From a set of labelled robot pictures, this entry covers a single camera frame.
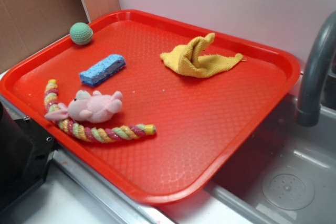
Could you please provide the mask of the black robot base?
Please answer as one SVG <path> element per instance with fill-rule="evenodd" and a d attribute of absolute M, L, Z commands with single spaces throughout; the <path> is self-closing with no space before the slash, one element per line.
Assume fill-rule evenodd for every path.
<path fill-rule="evenodd" d="M 1 215 L 44 184 L 54 148 L 41 125 L 13 119 L 1 104 Z"/>

